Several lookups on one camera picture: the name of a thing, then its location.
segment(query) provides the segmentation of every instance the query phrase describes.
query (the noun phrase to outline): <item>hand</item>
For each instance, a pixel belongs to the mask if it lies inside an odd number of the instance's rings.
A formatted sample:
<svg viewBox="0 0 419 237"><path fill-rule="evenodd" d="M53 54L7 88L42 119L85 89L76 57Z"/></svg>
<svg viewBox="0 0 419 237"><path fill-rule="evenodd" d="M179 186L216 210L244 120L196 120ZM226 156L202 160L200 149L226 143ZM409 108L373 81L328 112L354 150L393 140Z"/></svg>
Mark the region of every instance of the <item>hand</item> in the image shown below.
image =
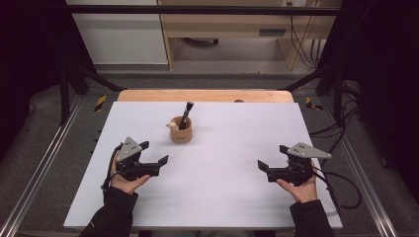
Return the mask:
<svg viewBox="0 0 419 237"><path fill-rule="evenodd" d="M311 161L311 165L313 167L314 172L316 172L317 170L314 169L315 165L312 161ZM305 203L311 200L317 200L317 189L315 185L315 178L316 178L315 176L312 176L307 182L305 182L304 184L298 187L295 187L281 179L277 179L277 184L280 185L288 193L290 193L295 199L295 201Z"/></svg>
<svg viewBox="0 0 419 237"><path fill-rule="evenodd" d="M114 157L114 162L112 164L112 169L111 169L111 174L117 172L117 157L118 154L120 152L117 152L117 154L115 154ZM126 179L124 179L124 177L122 177L121 175L117 174L115 176L112 177L111 179L111 186L119 189L129 195L133 195L133 193L135 192L135 190L142 186L145 182L147 182L147 180L150 179L149 175L145 175L141 178L138 178L135 181L128 181Z"/></svg>

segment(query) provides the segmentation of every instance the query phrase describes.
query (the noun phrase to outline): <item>wooden cabinet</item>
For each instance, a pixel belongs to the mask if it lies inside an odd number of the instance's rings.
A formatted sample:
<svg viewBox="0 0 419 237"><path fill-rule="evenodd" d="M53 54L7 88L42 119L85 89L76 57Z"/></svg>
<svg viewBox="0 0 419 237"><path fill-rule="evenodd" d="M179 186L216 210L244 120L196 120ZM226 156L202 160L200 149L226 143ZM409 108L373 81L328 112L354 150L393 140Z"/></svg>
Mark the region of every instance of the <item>wooden cabinet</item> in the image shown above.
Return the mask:
<svg viewBox="0 0 419 237"><path fill-rule="evenodd" d="M337 7L341 0L306 0L303 7ZM158 0L165 6L257 6L281 7L283 0ZM298 60L292 44L290 16L161 15L170 68L173 68L177 38L276 38L289 69ZM327 39L335 17L294 16L293 29L300 41ZM294 44L298 42L293 36Z"/></svg>

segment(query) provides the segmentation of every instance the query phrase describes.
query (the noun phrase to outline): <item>white table surface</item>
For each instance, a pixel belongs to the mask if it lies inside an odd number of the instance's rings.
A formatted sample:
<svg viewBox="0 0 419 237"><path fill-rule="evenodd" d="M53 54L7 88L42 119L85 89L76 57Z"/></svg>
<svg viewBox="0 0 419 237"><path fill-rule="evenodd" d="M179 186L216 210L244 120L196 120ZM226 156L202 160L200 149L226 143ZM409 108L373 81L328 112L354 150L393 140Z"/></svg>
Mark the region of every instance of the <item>white table surface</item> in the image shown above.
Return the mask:
<svg viewBox="0 0 419 237"><path fill-rule="evenodd" d="M127 136L148 140L140 162L168 163L137 190L133 227L141 229L294 227L291 195L258 169L257 160L273 168L288 166L279 145L311 141L295 103L195 103L190 112L193 138L170 140L166 123L181 116L186 103L115 102L71 205L65 227L84 228L103 205L100 186L116 146ZM332 228L342 222L326 186L317 190Z"/></svg>

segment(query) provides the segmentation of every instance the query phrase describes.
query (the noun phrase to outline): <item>black cable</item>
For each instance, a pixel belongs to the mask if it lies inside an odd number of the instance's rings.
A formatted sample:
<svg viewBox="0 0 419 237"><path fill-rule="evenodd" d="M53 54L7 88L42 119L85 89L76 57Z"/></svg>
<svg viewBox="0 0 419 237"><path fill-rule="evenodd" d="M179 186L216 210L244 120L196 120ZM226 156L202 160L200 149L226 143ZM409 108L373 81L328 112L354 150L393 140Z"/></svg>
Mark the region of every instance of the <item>black cable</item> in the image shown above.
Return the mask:
<svg viewBox="0 0 419 237"><path fill-rule="evenodd" d="M339 130L339 131L337 131L335 133L332 133L330 135L323 135L323 136L320 136L320 135L312 135L311 137L315 137L315 138L330 138L330 137L333 137L335 135L341 134L341 132L343 132L343 129L341 129L341 130Z"/></svg>
<svg viewBox="0 0 419 237"><path fill-rule="evenodd" d="M358 200L357 200L357 203L356 204L354 204L354 205L341 205L340 204L340 207L345 208L345 209L355 209L355 208L358 208L361 205L361 202L362 202L361 191L358 188L358 186L355 185L354 182L352 182L350 179L346 178L345 176L342 176L342 175L339 175L339 174L336 174L336 173L326 172L326 171L322 171L322 170L319 170L319 171L321 171L321 173L323 173L326 176L328 176L328 175L336 176L338 178L341 178L341 179L345 180L346 182L348 182L349 184L351 184L352 187L354 187L355 191L357 192Z"/></svg>
<svg viewBox="0 0 419 237"><path fill-rule="evenodd" d="M342 118L346 119L346 117L348 117L348 116L352 116L352 115L351 115L351 113L352 113L354 110L355 110L355 109L350 110L350 111L348 112L348 114L347 114L347 115L343 115L343 116L342 116ZM334 129L334 128L338 128L338 123L337 123L337 122L335 122L335 123L331 124L330 126L328 126L328 127L326 127L326 128L323 128L323 129L321 129L321 130L310 132L310 133L309 133L309 136L310 136L310 137L315 137L315 135L317 135L317 134L323 133L323 132L325 132L325 131L328 131L328 130L331 130L331 129Z"/></svg>
<svg viewBox="0 0 419 237"><path fill-rule="evenodd" d="M318 66L318 62L320 61L320 47L321 47L321 39L318 39L318 43L317 43L317 53L315 54L316 67Z"/></svg>
<svg viewBox="0 0 419 237"><path fill-rule="evenodd" d="M343 108L345 109L345 107L346 107L346 106L348 106L350 103L357 103L357 100L350 100L350 101L347 101L347 102L343 105Z"/></svg>
<svg viewBox="0 0 419 237"><path fill-rule="evenodd" d="M321 177L320 175L318 175L316 172L314 172L312 169L307 169L307 170L309 170L309 171L311 171L312 172L312 174L315 176L315 177L317 177L318 179L320 179L321 181L323 181L324 182L324 184L326 184L326 190L328 190L329 191L329 194L330 194L330 197L332 198L332 201L333 201L333 203L335 204L335 207L336 207L336 212L338 212L338 214L339 215L341 215L341 209L340 209L340 205L339 205L339 202L338 202L338 200L336 199L336 196L335 196L335 193L334 193L334 191L333 191L333 188L332 188L332 186L329 184L329 182L325 179L325 178L323 178L323 177Z"/></svg>
<svg viewBox="0 0 419 237"><path fill-rule="evenodd" d="M121 143L119 146L117 146L115 149L114 149L114 152L112 153L112 156L111 156L111 161L109 162L109 167L108 167L108 173L107 173L107 176L106 176L106 179L105 179L105 181L104 181L104 184L102 185L102 187L101 187L101 189L104 191L104 192L106 192L108 189L109 189L109 182L111 181L111 179L115 176L115 175L117 175L119 172L116 172L115 174L111 174L111 171L112 171L112 165L113 165L113 163L114 163L114 157L115 157L115 155L117 154L117 152L118 151L120 151L121 150L121 148L123 147L123 143Z"/></svg>
<svg viewBox="0 0 419 237"><path fill-rule="evenodd" d="M336 148L336 146L338 145L339 141L342 139L343 135L345 134L345 130L346 130L346 125L349 123L349 121L351 120L351 118L353 116L355 116L358 112L358 108L353 108L350 111L348 111L348 113L346 115L342 115L342 118L344 120L343 126L342 126L342 132L339 135L338 139L335 141L335 143L332 145L332 147L329 150L329 153L332 153L333 150ZM321 164L320 167L323 168L324 164L326 164L326 159L324 159Z"/></svg>
<svg viewBox="0 0 419 237"><path fill-rule="evenodd" d="M315 39L313 39L312 41L311 41L311 47L310 47L310 58L311 58L311 62L313 62L314 63L314 66L315 67L317 67L317 65L316 65L316 59L313 57L313 51L314 51L314 43L315 43Z"/></svg>
<svg viewBox="0 0 419 237"><path fill-rule="evenodd" d="M296 52L298 53L299 57L301 58L302 63L304 63L304 65L305 65L306 67L309 67L309 68L315 68L315 67L313 67L312 65L307 65L307 63L305 62L305 60L304 60L304 58L302 57L301 53L299 52L299 49L295 46L295 43L293 42L293 34L295 34L296 40L297 40L297 41L298 41L298 43L299 43L299 47L301 48L302 53L304 54L305 59L306 59L307 61L309 61L309 59L308 59L307 55L305 54L304 48L302 47L302 44L301 44L301 42L299 41L299 38L298 38L298 36L296 35L296 32L295 32L295 30L294 30L294 28L293 28L293 15L290 15L290 19L291 19L291 43L293 44L293 48L295 48Z"/></svg>

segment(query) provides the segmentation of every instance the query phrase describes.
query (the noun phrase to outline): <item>black sleeve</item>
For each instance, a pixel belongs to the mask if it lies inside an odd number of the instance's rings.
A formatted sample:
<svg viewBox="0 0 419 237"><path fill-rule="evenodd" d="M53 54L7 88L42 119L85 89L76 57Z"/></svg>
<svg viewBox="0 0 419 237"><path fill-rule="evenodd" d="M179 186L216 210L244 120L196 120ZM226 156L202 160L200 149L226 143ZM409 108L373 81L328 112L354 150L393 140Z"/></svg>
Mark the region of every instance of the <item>black sleeve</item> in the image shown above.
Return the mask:
<svg viewBox="0 0 419 237"><path fill-rule="evenodd" d="M129 236L137 198L137 194L131 196L110 187L104 196L105 205L95 213L80 236Z"/></svg>
<svg viewBox="0 0 419 237"><path fill-rule="evenodd" d="M290 207L295 237L334 237L321 201L297 202Z"/></svg>

